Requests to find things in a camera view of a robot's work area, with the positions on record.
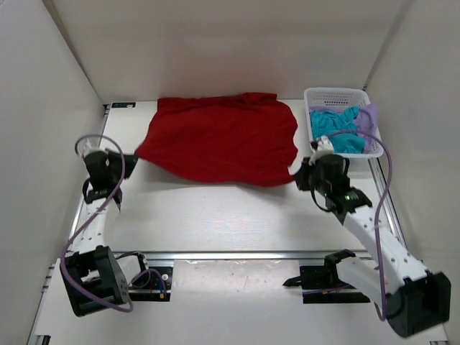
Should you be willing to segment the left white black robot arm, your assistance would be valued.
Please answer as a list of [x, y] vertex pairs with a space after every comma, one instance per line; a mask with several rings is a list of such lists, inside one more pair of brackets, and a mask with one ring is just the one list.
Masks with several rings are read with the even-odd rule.
[[132, 174], [138, 156], [106, 150], [95, 150], [83, 158], [88, 178], [82, 187], [84, 221], [81, 232], [65, 250], [60, 272], [71, 308], [77, 317], [108, 308], [122, 309], [131, 302], [129, 282], [136, 288], [148, 284], [150, 269], [130, 259], [124, 270], [106, 241], [121, 210], [123, 193], [115, 189], [121, 179]]

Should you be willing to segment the red t shirt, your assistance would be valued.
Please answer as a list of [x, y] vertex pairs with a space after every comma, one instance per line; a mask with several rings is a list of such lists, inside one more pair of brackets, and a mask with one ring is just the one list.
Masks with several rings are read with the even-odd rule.
[[136, 155], [198, 183], [293, 181], [298, 123], [273, 93], [161, 98]]

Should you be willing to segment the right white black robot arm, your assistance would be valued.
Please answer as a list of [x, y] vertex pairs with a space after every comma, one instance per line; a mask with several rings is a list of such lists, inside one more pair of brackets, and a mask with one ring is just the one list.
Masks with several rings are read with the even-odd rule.
[[392, 330], [408, 338], [450, 319], [451, 282], [442, 272], [432, 273], [385, 229], [377, 209], [351, 186], [349, 160], [335, 154], [306, 157], [294, 175], [299, 190], [320, 194], [323, 211], [336, 217], [376, 262], [371, 267], [352, 251], [328, 254], [321, 266], [302, 266], [299, 277], [285, 281], [318, 296], [342, 288], [359, 291], [372, 301]]

